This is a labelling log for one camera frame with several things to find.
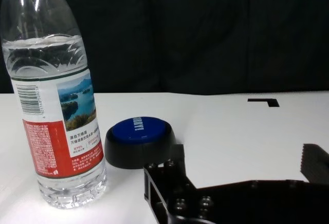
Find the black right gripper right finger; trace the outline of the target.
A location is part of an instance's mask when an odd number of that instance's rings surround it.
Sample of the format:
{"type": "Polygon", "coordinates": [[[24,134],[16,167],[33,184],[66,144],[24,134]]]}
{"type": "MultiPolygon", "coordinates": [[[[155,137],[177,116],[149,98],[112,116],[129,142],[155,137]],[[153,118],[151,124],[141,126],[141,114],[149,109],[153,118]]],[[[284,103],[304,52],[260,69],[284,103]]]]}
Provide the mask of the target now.
{"type": "Polygon", "coordinates": [[[310,183],[328,183],[328,153],[316,144],[303,144],[300,172],[310,183]]]}

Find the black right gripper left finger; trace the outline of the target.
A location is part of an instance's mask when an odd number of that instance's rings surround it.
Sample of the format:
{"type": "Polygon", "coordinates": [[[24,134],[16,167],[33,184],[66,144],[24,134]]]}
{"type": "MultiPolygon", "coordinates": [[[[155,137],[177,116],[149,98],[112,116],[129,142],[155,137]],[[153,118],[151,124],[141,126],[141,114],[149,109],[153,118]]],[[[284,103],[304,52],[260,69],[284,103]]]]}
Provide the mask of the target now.
{"type": "Polygon", "coordinates": [[[144,198],[157,223],[213,223],[210,195],[187,177],[183,144],[171,146],[163,165],[144,166],[144,198]]]}

